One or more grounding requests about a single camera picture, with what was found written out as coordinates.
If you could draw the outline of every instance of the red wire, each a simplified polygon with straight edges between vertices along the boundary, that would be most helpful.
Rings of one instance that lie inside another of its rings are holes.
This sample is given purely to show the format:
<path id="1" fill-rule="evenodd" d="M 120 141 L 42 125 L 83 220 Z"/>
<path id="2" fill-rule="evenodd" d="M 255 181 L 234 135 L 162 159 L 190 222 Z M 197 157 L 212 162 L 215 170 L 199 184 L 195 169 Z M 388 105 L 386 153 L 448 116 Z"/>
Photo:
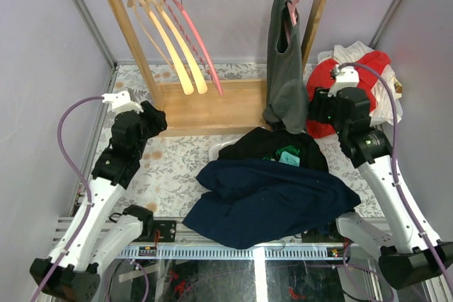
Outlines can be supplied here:
<path id="1" fill-rule="evenodd" d="M 343 241 L 343 250 L 346 249 L 346 247 L 348 246 L 349 243 L 350 243 L 350 239 L 345 238 L 345 240 Z"/>
<path id="2" fill-rule="evenodd" d="M 291 296 L 291 298 L 293 300 L 306 300 L 306 296 L 305 295 L 299 295 L 297 294 L 293 288 L 289 288 L 289 295 Z"/>
<path id="3" fill-rule="evenodd" d="M 156 255 L 157 255 L 157 243 L 159 243 L 160 237 L 161 237 L 161 231 L 159 229 L 156 229 L 154 231 L 154 248 L 156 249 Z"/>

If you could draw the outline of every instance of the gray shirt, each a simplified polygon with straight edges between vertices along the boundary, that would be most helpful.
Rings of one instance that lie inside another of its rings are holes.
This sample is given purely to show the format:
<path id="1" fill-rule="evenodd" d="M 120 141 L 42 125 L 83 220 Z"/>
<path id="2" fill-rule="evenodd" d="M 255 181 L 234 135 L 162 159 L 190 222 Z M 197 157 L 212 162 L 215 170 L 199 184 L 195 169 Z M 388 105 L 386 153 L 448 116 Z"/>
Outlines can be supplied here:
<path id="1" fill-rule="evenodd" d="M 304 132 L 309 97 L 302 81 L 299 21 L 292 26 L 287 2 L 274 0 L 268 35 L 267 96 L 265 121 L 273 129 L 291 134 Z M 285 23 L 290 31 L 288 42 Z"/>

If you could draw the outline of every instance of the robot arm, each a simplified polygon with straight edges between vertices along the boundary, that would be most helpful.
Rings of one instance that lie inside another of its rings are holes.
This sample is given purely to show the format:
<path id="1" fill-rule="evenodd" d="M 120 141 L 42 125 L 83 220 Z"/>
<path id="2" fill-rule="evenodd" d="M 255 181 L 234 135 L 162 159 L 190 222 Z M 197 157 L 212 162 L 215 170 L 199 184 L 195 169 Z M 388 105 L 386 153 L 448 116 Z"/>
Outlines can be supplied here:
<path id="1" fill-rule="evenodd" d="M 310 103 L 309 119 L 331 124 L 337 132 L 342 152 L 372 188 L 392 235 L 367 223 L 357 213 L 348 212 L 337 219 L 341 235 L 353 240 L 379 261 L 384 278 L 395 289 L 440 275 L 425 240 L 418 232 L 398 194 L 391 169 L 392 147 L 385 134 L 370 127 L 369 99 L 356 88 L 359 75 L 352 66 L 332 71 L 336 80 L 328 88 L 317 88 Z M 425 235 L 435 246 L 445 267 L 453 263 L 453 243 L 444 243 L 432 229 L 411 195 L 403 176 L 398 183 Z"/>
<path id="2" fill-rule="evenodd" d="M 154 240 L 152 211 L 135 205 L 123 211 L 115 227 L 103 239 L 98 240 L 98 237 L 115 203 L 138 171 L 148 139 L 166 129 L 165 113 L 153 108 L 149 102 L 139 105 L 128 91 L 103 97 L 104 103 L 112 104 L 117 116 L 109 146 L 91 173 L 91 203 L 85 196 L 71 226 L 49 257 L 35 259 L 30 268 L 33 278 L 40 284 L 52 266 L 56 266 L 42 291 L 66 301 L 91 301 L 102 273 L 121 250 L 134 240 Z M 90 211 L 85 217 L 88 206 Z M 68 240 L 74 236 L 74 242 L 68 248 Z M 64 257 L 56 265 L 62 253 Z"/>

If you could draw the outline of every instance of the white wall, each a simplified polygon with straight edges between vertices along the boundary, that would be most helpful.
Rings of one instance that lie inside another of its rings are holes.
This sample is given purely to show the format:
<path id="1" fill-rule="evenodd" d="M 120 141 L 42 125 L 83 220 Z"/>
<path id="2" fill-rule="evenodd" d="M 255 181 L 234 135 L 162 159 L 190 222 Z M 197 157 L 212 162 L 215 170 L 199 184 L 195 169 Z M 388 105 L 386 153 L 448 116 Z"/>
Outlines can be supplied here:
<path id="1" fill-rule="evenodd" d="M 399 156 L 430 223 L 453 240 L 453 0 L 404 0 L 379 48 L 403 84 Z"/>
<path id="2" fill-rule="evenodd" d="M 0 300 L 28 301 L 28 273 L 47 257 L 76 176 L 60 155 L 57 123 L 98 95 L 109 68 L 71 0 L 0 0 Z M 99 103 L 68 118 L 64 142 L 81 164 Z"/>
<path id="3" fill-rule="evenodd" d="M 119 61 L 132 60 L 106 0 L 85 0 L 105 41 Z M 194 24 L 215 61 L 265 60 L 270 8 L 273 0 L 184 0 Z M 301 31 L 304 32 L 312 0 L 301 0 Z M 333 44 L 349 45 L 356 40 L 369 43 L 391 0 L 328 0 L 311 58 Z M 132 23 L 150 61 L 161 61 L 142 34 L 133 11 Z"/>

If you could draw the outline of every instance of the dark blue jacket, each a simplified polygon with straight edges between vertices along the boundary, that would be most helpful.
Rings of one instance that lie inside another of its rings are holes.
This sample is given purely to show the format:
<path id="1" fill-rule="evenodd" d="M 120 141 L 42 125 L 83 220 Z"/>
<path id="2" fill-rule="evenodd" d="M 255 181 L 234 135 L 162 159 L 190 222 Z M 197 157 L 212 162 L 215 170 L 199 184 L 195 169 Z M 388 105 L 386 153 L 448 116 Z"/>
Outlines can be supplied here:
<path id="1" fill-rule="evenodd" d="M 360 204 L 333 175 L 262 159 L 213 161 L 197 180 L 211 192 L 184 225 L 236 249 L 324 226 Z"/>

